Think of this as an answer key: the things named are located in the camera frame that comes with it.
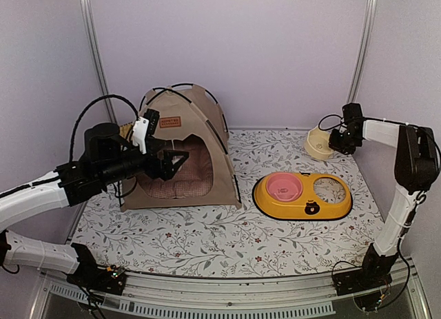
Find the pink checkered cushion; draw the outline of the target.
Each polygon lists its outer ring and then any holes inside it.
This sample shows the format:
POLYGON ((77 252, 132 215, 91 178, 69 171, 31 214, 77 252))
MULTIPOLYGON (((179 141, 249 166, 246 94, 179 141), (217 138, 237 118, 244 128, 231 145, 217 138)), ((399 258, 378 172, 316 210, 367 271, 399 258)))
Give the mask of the pink checkered cushion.
POLYGON ((196 198, 208 194, 213 185, 213 166, 203 140, 191 134, 183 141, 173 141, 167 148, 187 151, 189 158, 168 181, 138 175, 136 179, 141 189, 148 196, 159 199, 196 198))

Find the cream cat bowl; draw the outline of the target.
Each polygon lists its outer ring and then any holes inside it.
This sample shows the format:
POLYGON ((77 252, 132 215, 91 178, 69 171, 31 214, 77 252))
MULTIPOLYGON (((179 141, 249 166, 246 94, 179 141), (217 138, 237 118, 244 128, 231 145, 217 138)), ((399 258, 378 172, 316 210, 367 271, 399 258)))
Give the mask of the cream cat bowl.
POLYGON ((309 130, 304 142, 306 152, 312 158, 321 161, 326 161, 331 158, 334 151, 329 147, 329 137, 330 134, 320 130, 318 126, 309 130))

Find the yellow double bowl stand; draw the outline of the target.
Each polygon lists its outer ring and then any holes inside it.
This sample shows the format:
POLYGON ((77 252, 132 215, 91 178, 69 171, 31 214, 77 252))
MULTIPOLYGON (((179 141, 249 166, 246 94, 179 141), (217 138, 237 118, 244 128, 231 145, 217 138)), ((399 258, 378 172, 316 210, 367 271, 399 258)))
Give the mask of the yellow double bowl stand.
POLYGON ((281 221, 333 221, 349 215, 353 207, 353 198, 347 184, 331 174, 293 173, 302 181, 302 195, 292 202, 274 200, 266 191, 268 175, 259 179, 252 190, 252 200, 256 208, 264 215, 281 221), (320 179, 330 179, 343 188, 343 197, 339 203, 328 203, 321 199, 314 189, 320 179))

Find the pink pet bowl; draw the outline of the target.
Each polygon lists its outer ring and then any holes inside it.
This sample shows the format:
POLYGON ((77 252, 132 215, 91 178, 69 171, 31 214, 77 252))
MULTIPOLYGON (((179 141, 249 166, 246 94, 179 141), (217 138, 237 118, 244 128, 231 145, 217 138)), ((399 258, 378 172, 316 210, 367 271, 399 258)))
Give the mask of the pink pet bowl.
POLYGON ((295 174, 276 172, 268 176, 266 191, 274 200, 292 202, 302 195, 303 184, 295 174))

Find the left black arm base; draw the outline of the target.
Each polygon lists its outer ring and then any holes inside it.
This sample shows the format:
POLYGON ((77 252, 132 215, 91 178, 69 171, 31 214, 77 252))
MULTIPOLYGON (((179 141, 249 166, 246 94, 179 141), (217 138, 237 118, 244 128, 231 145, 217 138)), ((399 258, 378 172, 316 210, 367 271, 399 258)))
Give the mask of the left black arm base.
POLYGON ((123 294, 127 280, 126 273, 118 278, 112 278, 106 271, 106 267, 96 262, 92 252, 85 245, 72 243, 71 247, 76 252, 78 267, 73 273, 67 274, 66 280, 69 283, 82 288, 87 295, 90 295, 91 291, 116 296, 123 294))

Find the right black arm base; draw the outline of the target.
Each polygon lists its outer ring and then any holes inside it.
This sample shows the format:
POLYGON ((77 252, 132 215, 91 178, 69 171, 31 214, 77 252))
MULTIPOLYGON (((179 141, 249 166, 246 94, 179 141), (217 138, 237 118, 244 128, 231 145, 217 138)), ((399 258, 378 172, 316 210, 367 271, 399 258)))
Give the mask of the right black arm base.
POLYGON ((364 312, 379 310, 392 282, 390 271, 395 260, 394 256, 387 258, 366 254, 361 266, 345 260, 338 261, 331 269, 331 279, 337 295, 344 296, 377 289, 377 291, 356 296, 354 302, 357 308, 364 312), (351 265, 353 270, 335 273, 334 269, 342 264, 351 265))

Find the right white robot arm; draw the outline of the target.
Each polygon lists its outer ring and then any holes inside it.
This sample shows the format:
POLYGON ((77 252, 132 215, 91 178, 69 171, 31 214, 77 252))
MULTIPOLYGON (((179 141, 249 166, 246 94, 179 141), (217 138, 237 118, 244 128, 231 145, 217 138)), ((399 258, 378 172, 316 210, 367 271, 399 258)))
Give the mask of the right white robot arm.
POLYGON ((418 206, 440 175, 440 148, 430 127, 366 117, 361 104, 348 103, 342 107, 341 122, 331 129, 329 147, 353 154, 364 141, 396 150, 396 190, 384 227, 373 242, 380 257, 395 256, 418 206))

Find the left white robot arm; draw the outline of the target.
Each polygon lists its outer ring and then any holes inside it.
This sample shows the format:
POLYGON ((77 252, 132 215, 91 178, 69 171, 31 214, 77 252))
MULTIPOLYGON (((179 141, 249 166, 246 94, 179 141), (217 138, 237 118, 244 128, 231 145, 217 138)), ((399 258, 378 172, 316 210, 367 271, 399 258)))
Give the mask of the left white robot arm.
POLYGON ((46 243, 9 228, 43 212, 85 203, 107 191, 108 185, 139 174, 172 179, 189 153, 167 149, 168 141, 154 138, 155 128, 146 119, 137 121, 134 129, 134 140, 129 143, 120 135, 118 125, 98 124, 85 131, 85 151, 79 160, 1 194, 2 266, 61 271, 76 275, 87 287, 102 282, 102 269, 85 245, 46 243))

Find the woven scratcher tray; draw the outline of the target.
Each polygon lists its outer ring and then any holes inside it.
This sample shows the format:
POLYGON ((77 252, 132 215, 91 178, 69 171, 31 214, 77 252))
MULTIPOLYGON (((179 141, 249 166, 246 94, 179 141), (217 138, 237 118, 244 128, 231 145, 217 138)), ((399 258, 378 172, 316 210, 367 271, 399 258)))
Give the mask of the woven scratcher tray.
POLYGON ((119 127, 119 135, 125 139, 129 138, 131 131, 132 131, 132 128, 133 128, 132 123, 127 123, 127 124, 121 125, 119 127))

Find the right aluminium frame post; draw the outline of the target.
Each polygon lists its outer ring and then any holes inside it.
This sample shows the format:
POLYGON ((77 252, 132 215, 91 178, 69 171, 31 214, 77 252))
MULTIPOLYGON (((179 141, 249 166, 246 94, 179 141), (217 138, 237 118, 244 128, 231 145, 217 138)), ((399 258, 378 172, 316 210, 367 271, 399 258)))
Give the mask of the right aluminium frame post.
POLYGON ((360 39, 356 64, 351 79, 351 85, 349 86, 347 103, 354 103, 358 95, 358 90, 361 84, 362 74, 369 49, 369 42, 373 31, 377 4, 378 0, 367 0, 366 2, 364 21, 362 24, 362 35, 360 39))

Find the aluminium frame post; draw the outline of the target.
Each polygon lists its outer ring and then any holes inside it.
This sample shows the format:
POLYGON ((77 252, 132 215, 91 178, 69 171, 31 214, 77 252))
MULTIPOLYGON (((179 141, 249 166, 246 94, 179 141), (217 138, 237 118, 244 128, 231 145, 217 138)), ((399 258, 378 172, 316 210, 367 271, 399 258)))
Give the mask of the aluminium frame post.
POLYGON ((96 34, 96 28, 94 24, 94 16, 92 11, 91 0, 79 0, 81 14, 83 17, 83 23, 85 26, 85 33, 90 48, 90 54, 92 57, 92 64, 99 84, 100 93, 102 95, 109 94, 107 80, 105 77, 105 71, 103 68, 101 53, 99 50, 99 41, 96 34))
POLYGON ((347 103, 354 103, 358 95, 358 90, 361 84, 362 74, 369 49, 369 42, 373 31, 377 4, 378 0, 367 0, 366 2, 364 21, 362 24, 362 35, 360 39, 356 64, 351 79, 351 85, 349 86, 347 103))

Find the left aluminium frame post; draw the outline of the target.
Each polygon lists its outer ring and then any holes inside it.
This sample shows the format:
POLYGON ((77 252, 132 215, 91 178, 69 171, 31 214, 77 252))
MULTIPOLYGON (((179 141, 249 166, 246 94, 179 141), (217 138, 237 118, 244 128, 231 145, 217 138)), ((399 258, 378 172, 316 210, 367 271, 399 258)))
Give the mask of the left aluminium frame post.
POLYGON ((85 26, 85 33, 90 48, 90 54, 92 57, 92 64, 99 84, 100 93, 102 95, 109 94, 107 80, 105 77, 105 71, 103 68, 101 53, 99 50, 99 41, 96 34, 96 28, 94 24, 94 16, 92 11, 91 0, 79 0, 81 14, 83 17, 83 23, 85 26))

